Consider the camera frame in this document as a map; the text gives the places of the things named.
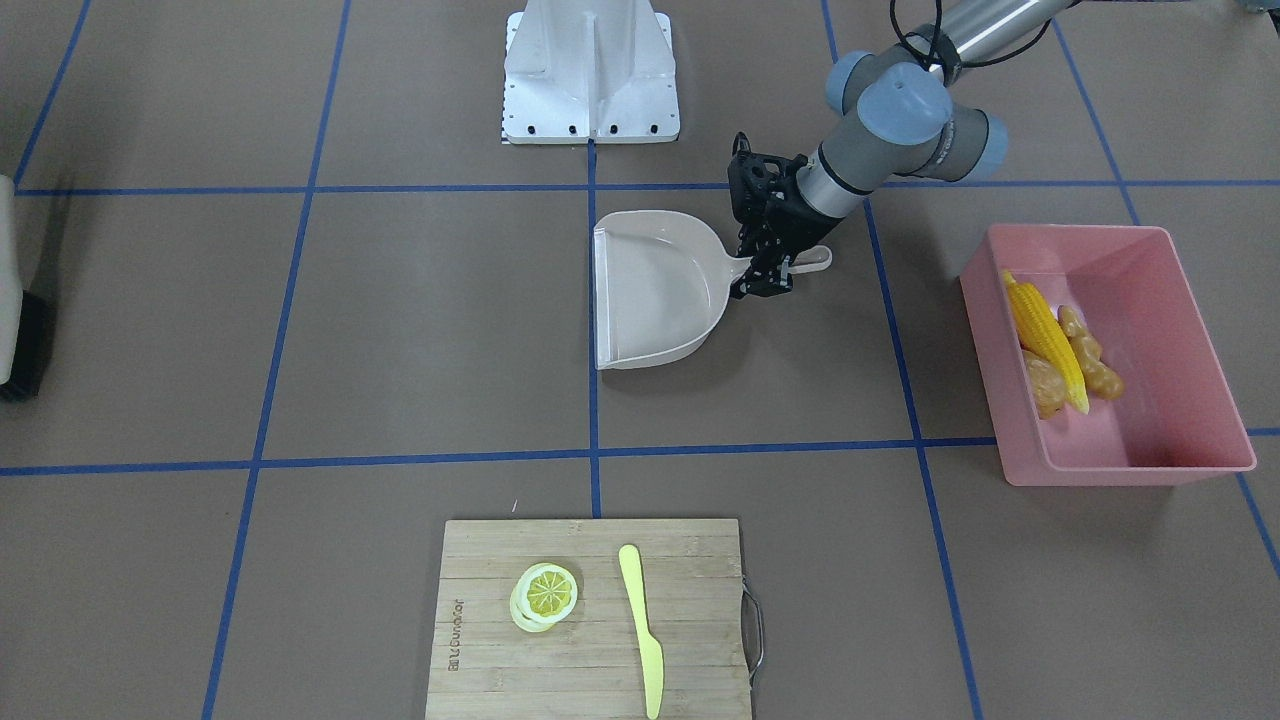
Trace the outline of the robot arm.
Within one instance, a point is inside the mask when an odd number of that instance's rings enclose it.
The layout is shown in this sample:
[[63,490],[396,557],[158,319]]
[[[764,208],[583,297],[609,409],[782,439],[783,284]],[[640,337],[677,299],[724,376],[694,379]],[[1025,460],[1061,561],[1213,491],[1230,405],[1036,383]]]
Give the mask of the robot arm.
[[1066,1],[937,6],[931,23],[896,28],[884,51],[833,64],[826,101],[838,120],[813,152],[755,152],[737,133],[727,177],[744,268],[730,296],[787,293],[803,255],[893,177],[954,183],[998,169],[1009,151],[1005,124],[955,102],[950,90],[965,72],[1033,47],[1066,9]]

